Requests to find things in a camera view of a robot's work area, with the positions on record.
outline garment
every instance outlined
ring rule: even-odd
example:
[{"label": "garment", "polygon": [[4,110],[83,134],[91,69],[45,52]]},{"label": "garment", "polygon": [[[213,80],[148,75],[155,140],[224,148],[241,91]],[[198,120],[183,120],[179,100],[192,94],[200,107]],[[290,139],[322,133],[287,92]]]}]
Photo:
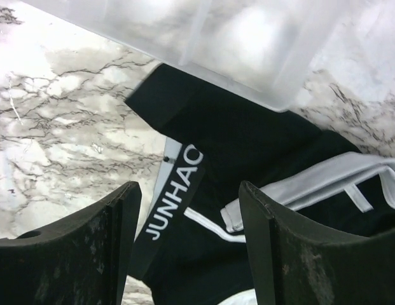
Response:
[{"label": "garment", "polygon": [[[153,71],[126,104],[171,139],[171,156],[162,167],[173,165],[179,143],[183,149],[192,144],[204,156],[205,173],[184,217],[172,225],[141,278],[156,305],[229,305],[233,295],[252,295],[244,231],[233,228],[232,215],[227,217],[236,208],[229,204],[236,202],[240,183],[264,187],[335,156],[359,153],[339,134],[292,112],[269,111],[167,65]],[[340,192],[298,212],[362,236],[395,226],[395,209],[386,203],[378,176],[360,183],[358,190],[373,205],[369,211],[360,211]]]}]

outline plastic container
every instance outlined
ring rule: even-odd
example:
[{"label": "plastic container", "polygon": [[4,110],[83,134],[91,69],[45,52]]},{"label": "plastic container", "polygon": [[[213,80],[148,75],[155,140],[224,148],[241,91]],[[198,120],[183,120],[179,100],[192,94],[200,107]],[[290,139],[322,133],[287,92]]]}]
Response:
[{"label": "plastic container", "polygon": [[275,111],[345,0],[24,0]]}]

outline screw hole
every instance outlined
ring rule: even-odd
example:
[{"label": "screw hole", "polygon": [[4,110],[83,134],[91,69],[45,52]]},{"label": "screw hole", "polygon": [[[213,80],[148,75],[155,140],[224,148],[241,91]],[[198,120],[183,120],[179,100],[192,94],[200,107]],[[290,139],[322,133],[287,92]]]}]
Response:
[{"label": "screw hole", "polygon": [[39,236],[40,234],[42,234],[40,231],[29,231],[29,232],[26,232],[26,233],[20,235],[17,239],[18,239],[18,240],[22,240],[22,239],[24,239],[24,238],[37,237],[37,236]]}]

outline marble surface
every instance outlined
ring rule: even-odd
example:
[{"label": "marble surface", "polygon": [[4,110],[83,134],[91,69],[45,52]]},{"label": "marble surface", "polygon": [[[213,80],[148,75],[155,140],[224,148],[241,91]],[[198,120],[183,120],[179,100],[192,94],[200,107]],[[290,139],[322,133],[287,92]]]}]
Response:
[{"label": "marble surface", "polygon": [[[395,156],[395,0],[353,0],[293,110],[364,152]],[[123,99],[158,62],[0,0],[0,238],[69,215],[127,180],[146,216],[164,138]],[[123,304],[152,304],[128,279]]]}]

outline white fabric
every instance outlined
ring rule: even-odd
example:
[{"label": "white fabric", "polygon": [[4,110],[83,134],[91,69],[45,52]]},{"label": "white fabric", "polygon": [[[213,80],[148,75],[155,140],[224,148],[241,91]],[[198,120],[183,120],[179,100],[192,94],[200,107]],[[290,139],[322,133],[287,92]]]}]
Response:
[{"label": "white fabric", "polygon": [[351,184],[344,188],[344,191],[350,197],[352,202],[358,207],[362,213],[373,210],[373,206],[368,202],[367,198],[364,197],[362,192],[355,184]]},{"label": "white fabric", "polygon": [[258,305],[256,302],[255,290],[241,291],[239,294],[235,294],[218,305]]}]

